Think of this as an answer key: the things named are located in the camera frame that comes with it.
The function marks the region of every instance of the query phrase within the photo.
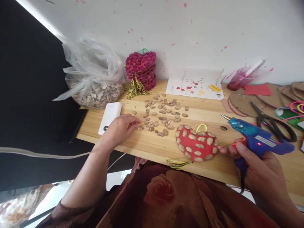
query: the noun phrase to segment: black scissors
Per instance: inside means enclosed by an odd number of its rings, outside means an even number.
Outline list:
[[[288,124],[266,115],[253,101],[251,101],[251,103],[259,114],[259,116],[256,118],[256,125],[259,128],[262,128],[261,125],[263,123],[263,124],[265,124],[266,127],[268,127],[268,129],[271,131],[271,133],[274,134],[278,138],[278,140],[284,139],[290,143],[297,141],[297,136],[296,136],[295,132],[292,130],[292,128],[290,126],[288,126]],[[282,133],[282,131],[277,126],[277,123],[282,125],[288,131],[290,138],[287,138]]]

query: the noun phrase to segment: white wall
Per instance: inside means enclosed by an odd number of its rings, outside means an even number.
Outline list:
[[[301,0],[18,1],[63,42],[89,34],[122,61],[142,47],[154,50],[158,79],[176,66],[224,68],[229,75],[265,59],[267,75],[256,83],[304,80]]]

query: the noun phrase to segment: red paper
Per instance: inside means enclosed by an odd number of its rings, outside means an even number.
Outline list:
[[[247,95],[268,95],[271,96],[272,92],[268,88],[267,83],[261,85],[247,85],[244,86],[246,92],[244,94]]]

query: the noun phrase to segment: glue gun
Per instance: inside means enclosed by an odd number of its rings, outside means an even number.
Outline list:
[[[244,135],[245,138],[241,143],[247,146],[248,149],[250,149],[258,157],[261,157],[262,154],[266,151],[272,151],[278,155],[283,155],[290,153],[295,149],[295,146],[286,140],[273,140],[271,138],[272,134],[269,131],[263,130],[258,126],[255,126],[241,119],[225,116],[223,114],[222,117],[229,120],[228,123],[232,126],[233,129]],[[234,163],[240,170],[246,171],[248,168],[246,160],[243,157],[235,159]]]

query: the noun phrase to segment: pink paint splatter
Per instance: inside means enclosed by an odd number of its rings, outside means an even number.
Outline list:
[[[227,77],[227,79],[234,73],[235,71],[233,71],[228,77]]]

